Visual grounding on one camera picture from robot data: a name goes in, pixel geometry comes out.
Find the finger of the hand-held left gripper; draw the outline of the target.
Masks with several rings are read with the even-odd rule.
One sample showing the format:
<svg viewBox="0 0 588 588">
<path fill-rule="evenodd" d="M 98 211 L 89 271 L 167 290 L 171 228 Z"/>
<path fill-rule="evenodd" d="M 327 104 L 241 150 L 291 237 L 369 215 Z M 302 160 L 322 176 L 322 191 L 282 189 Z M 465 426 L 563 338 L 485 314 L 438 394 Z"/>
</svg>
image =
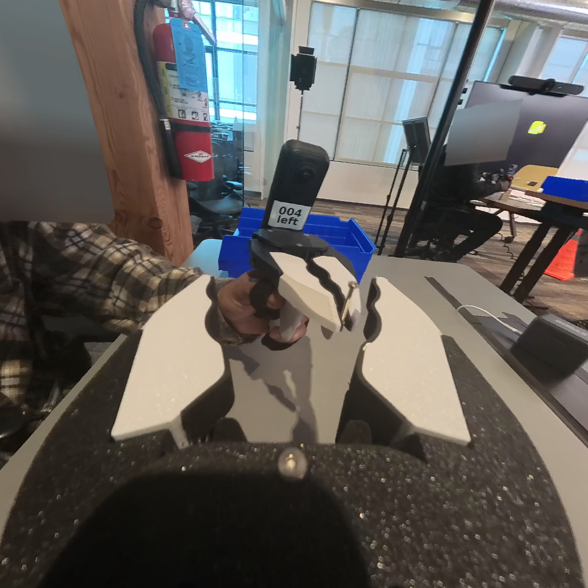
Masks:
<svg viewBox="0 0 588 588">
<path fill-rule="evenodd" d="M 270 257 L 281 271 L 277 290 L 285 301 L 327 330 L 339 331 L 342 323 L 334 294 L 311 274 L 306 261 L 284 252 L 270 252 Z"/>
<path fill-rule="evenodd" d="M 309 268 L 320 284 L 332 295 L 336 314 L 341 323 L 341 331 L 346 329 L 349 332 L 355 330 L 363 313 L 363 303 L 359 289 L 359 280 L 338 257 L 332 255 L 321 255 L 310 261 Z M 349 306 L 349 314 L 344 324 L 341 322 L 343 304 L 348 293 L 348 282 L 357 282 Z"/>
</svg>

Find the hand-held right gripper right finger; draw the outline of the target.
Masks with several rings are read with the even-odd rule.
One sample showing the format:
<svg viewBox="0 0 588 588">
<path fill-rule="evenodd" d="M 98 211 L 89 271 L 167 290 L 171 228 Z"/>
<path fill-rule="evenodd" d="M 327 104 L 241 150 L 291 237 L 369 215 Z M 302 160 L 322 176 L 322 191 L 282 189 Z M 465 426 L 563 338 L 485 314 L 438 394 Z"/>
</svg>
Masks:
<svg viewBox="0 0 588 588">
<path fill-rule="evenodd" d="M 363 349 L 360 375 L 369 391 L 401 420 L 399 433 L 471 442 L 447 359 L 433 320 L 385 277 L 372 279 L 377 334 Z"/>
</svg>

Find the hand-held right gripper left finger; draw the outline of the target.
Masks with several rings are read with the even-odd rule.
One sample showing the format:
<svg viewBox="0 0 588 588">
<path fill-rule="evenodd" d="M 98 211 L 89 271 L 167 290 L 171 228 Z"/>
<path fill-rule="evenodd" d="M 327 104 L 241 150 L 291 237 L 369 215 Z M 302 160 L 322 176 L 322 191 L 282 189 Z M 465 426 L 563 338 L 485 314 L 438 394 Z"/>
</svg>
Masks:
<svg viewBox="0 0 588 588">
<path fill-rule="evenodd" d="M 144 324 L 111 429 L 114 441 L 166 430 L 179 449 L 190 444 L 182 414 L 225 372 L 222 347 L 206 326 L 214 286 L 212 276 L 197 278 Z"/>
</svg>

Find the person's left forearm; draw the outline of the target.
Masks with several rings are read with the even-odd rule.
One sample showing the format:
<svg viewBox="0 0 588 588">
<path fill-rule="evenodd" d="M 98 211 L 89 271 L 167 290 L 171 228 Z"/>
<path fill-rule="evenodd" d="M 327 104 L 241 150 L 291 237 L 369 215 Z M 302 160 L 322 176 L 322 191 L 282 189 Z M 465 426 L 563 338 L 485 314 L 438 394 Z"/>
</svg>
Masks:
<svg viewBox="0 0 588 588">
<path fill-rule="evenodd" d="M 32 222 L 32 284 L 46 313 L 130 334 L 200 277 L 104 224 Z"/>
</svg>

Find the person's left hand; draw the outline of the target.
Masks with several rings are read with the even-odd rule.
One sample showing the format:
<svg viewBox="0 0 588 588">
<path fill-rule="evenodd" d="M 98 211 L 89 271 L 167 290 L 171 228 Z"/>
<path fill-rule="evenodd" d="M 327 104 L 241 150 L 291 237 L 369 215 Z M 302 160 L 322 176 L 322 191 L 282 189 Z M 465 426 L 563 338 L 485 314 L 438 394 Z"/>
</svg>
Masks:
<svg viewBox="0 0 588 588">
<path fill-rule="evenodd" d="M 271 327 L 270 319 L 258 315 L 251 304 L 251 291 L 258 283 L 265 280 L 265 275 L 258 270 L 250 270 L 235 279 L 230 279 L 220 286 L 217 293 L 217 305 L 225 322 L 237 334 L 256 338 L 269 335 L 278 343 L 294 343 L 307 331 L 307 319 L 299 320 L 290 340 L 284 339 L 280 328 Z"/>
</svg>

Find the blue plastic bin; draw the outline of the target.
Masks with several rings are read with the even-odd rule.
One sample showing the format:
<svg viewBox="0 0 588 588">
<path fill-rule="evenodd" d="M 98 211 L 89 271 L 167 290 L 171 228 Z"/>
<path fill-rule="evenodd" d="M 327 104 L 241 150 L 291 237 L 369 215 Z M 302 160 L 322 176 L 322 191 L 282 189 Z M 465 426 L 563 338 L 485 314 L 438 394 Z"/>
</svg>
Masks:
<svg viewBox="0 0 588 588">
<path fill-rule="evenodd" d="M 260 227 L 263 209 L 245 208 L 233 235 L 225 235 L 218 255 L 218 269 L 229 277 L 238 277 L 251 270 L 249 241 Z M 375 251 L 370 237 L 354 219 L 346 222 L 338 217 L 310 214 L 304 232 L 320 237 L 353 265 L 357 279 L 361 280 Z"/>
<path fill-rule="evenodd" d="M 548 176 L 541 185 L 542 194 L 587 203 L 587 180 Z"/>
</svg>

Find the black office chair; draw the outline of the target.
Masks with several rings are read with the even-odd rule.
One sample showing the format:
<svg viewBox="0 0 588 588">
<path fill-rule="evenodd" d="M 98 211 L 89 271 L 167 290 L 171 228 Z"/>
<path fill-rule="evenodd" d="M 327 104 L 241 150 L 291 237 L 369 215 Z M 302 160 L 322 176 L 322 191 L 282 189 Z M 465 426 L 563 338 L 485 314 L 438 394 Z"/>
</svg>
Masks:
<svg viewBox="0 0 588 588">
<path fill-rule="evenodd" d="M 193 240 L 232 235 L 245 205 L 243 184 L 226 177 L 209 182 L 187 182 Z"/>
</svg>

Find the red fire extinguisher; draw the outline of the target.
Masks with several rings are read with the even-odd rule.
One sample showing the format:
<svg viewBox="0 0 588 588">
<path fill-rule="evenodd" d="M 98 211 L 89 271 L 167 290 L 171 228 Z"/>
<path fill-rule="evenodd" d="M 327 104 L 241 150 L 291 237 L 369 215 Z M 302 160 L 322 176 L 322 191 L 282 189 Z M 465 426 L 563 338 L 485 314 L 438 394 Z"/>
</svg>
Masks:
<svg viewBox="0 0 588 588">
<path fill-rule="evenodd" d="M 211 47 L 215 46 L 215 37 L 191 1 L 135 1 L 134 33 L 139 61 L 158 115 L 169 174 L 186 182 L 209 182 L 215 176 L 209 88 L 205 93 L 180 87 L 171 18 L 195 23 L 202 32 L 203 43 L 207 40 Z"/>
</svg>

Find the black light panel stand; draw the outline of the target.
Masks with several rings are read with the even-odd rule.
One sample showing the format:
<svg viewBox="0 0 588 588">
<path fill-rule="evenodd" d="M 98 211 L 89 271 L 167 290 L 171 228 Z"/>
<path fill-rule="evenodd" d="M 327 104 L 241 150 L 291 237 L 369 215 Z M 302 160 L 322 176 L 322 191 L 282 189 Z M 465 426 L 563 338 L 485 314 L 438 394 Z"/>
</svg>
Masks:
<svg viewBox="0 0 588 588">
<path fill-rule="evenodd" d="M 305 92 L 308 92 L 315 83 L 317 57 L 314 48 L 299 46 L 296 54 L 290 55 L 290 78 L 295 88 L 300 93 L 298 123 L 296 126 L 296 139 L 300 137 L 302 122 L 303 100 Z"/>
</svg>

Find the black tablet on stand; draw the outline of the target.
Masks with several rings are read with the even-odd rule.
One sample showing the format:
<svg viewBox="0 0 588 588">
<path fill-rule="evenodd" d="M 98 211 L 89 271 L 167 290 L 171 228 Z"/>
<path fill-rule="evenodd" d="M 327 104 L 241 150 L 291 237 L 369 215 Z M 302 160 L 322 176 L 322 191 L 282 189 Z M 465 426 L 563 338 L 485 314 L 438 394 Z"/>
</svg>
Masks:
<svg viewBox="0 0 588 588">
<path fill-rule="evenodd" d="M 405 120 L 402 122 L 402 128 L 406 146 L 401 150 L 376 232 L 375 246 L 377 255 L 381 255 L 386 246 L 387 237 L 392 227 L 408 172 L 415 166 L 417 177 L 420 178 L 430 150 L 431 139 L 427 118 Z"/>
</svg>

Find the black box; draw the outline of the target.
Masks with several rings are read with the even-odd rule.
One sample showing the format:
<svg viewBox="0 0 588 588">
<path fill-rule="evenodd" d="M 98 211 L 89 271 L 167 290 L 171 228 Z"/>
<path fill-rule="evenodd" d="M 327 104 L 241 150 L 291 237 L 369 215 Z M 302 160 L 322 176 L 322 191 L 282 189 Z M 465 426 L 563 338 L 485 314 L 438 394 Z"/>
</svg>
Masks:
<svg viewBox="0 0 588 588">
<path fill-rule="evenodd" d="M 543 386 L 587 383 L 587 330 L 553 314 L 534 318 L 508 351 Z"/>
</svg>

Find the blue paper tag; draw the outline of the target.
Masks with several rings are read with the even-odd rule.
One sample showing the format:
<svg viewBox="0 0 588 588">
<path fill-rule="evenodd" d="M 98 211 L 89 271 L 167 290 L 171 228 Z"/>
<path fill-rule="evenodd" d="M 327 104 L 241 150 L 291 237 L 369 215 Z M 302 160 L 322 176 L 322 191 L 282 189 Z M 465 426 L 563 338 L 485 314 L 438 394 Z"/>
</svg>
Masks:
<svg viewBox="0 0 588 588">
<path fill-rule="evenodd" d="M 180 18 L 171 18 L 169 24 L 180 87 L 207 93 L 206 52 L 199 26 Z"/>
</svg>

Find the orange traffic cone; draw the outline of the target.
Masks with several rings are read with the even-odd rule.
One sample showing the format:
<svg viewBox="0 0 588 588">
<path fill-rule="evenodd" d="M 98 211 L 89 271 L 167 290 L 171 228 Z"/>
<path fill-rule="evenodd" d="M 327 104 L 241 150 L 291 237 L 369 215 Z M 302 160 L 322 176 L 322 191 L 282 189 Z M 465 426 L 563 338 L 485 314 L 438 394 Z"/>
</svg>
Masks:
<svg viewBox="0 0 588 588">
<path fill-rule="evenodd" d="M 543 275 L 566 282 L 575 278 L 575 261 L 582 230 L 579 229 L 564 245 L 550 262 Z"/>
</svg>

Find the dark wooden table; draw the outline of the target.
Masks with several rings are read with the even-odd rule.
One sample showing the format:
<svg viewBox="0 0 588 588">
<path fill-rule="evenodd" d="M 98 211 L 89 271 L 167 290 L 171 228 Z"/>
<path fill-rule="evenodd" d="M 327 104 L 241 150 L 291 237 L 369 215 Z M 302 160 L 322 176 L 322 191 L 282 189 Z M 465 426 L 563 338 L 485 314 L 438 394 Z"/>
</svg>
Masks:
<svg viewBox="0 0 588 588">
<path fill-rule="evenodd" d="M 511 212 L 537 221 L 539 226 L 524 246 L 500 289 L 523 303 L 549 264 L 578 230 L 587 230 L 587 203 L 529 193 L 534 203 L 512 198 L 512 190 L 482 198 L 480 202 L 500 212 Z"/>
</svg>

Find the black metal pole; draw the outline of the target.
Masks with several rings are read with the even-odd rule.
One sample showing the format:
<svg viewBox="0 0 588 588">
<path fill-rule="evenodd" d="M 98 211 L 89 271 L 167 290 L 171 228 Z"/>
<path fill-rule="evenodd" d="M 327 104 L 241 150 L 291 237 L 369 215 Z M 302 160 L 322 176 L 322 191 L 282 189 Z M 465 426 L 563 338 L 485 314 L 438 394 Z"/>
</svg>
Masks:
<svg viewBox="0 0 588 588">
<path fill-rule="evenodd" d="M 408 213 L 405 217 L 398 242 L 394 249 L 393 257 L 403 258 L 408 248 L 409 241 L 413 235 L 417 222 L 420 220 L 426 207 L 428 196 L 440 154 L 448 136 L 449 129 L 458 107 L 459 99 L 467 81 L 468 74 L 476 52 L 479 48 L 483 33 L 488 25 L 494 9 L 495 1 L 480 1 L 474 15 L 470 32 L 468 34 L 462 56 L 460 58 L 456 73 L 454 75 L 450 91 L 437 126 L 436 134 L 432 140 L 431 147 L 422 173 L 419 177 L 415 194 Z"/>
</svg>

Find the yellow chair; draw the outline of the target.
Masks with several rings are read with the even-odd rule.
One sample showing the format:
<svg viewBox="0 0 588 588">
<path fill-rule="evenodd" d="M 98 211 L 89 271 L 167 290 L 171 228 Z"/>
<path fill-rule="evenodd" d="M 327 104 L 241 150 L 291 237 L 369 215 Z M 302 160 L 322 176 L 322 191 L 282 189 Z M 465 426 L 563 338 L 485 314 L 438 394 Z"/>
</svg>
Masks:
<svg viewBox="0 0 588 588">
<path fill-rule="evenodd" d="M 556 176 L 557 172 L 557 167 L 526 165 L 514 174 L 511 189 L 541 192 L 544 181 L 550 176 Z"/>
</svg>

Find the large dark monitor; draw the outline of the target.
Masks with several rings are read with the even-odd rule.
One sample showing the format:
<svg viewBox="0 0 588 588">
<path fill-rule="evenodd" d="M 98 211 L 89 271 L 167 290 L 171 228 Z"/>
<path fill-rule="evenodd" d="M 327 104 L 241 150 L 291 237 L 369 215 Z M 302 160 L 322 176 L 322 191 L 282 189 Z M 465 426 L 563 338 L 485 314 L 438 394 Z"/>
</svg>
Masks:
<svg viewBox="0 0 588 588">
<path fill-rule="evenodd" d="M 500 131 L 500 137 L 512 136 L 507 153 L 481 162 L 481 172 L 497 173 L 512 166 L 519 170 L 526 165 L 558 168 L 562 164 L 587 123 L 587 98 L 581 96 L 584 86 L 557 82 L 557 89 L 548 95 L 530 95 L 510 89 L 508 84 L 473 83 L 465 107 L 496 104 L 500 123 L 506 121 L 510 102 L 521 103 L 517 122 Z"/>
</svg>

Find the black webcam bar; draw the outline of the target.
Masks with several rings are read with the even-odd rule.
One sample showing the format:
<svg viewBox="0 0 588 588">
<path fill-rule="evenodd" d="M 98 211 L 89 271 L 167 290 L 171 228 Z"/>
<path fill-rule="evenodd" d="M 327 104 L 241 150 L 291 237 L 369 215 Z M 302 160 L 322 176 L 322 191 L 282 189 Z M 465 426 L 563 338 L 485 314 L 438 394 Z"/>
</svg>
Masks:
<svg viewBox="0 0 588 588">
<path fill-rule="evenodd" d="M 548 95 L 557 89 L 558 82 L 552 78 L 539 79 L 534 77 L 512 75 L 508 79 L 508 86 L 510 89 L 526 92 L 530 95 Z"/>
</svg>

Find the wooden post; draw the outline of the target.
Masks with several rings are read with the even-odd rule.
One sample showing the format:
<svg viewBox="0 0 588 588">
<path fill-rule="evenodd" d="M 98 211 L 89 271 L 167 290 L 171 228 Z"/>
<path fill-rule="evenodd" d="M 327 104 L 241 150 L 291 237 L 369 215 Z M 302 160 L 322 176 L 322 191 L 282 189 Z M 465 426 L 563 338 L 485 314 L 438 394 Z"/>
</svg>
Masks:
<svg viewBox="0 0 588 588">
<path fill-rule="evenodd" d="M 111 190 L 111 229 L 182 265 L 194 250 L 185 182 L 168 175 L 134 35 L 134 1 L 60 1 Z"/>
</svg>

